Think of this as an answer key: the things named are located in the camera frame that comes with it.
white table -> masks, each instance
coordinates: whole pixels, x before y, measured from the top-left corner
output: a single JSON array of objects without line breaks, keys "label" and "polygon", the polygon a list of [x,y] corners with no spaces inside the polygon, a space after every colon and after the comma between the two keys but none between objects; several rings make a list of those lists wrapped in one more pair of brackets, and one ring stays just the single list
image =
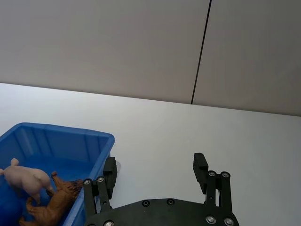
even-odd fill
[{"label": "white table", "polygon": [[192,169],[202,152],[209,169],[231,174],[241,226],[300,225],[300,117],[0,84],[0,134],[24,121],[112,133],[121,164],[114,208],[167,197],[203,203]]}]

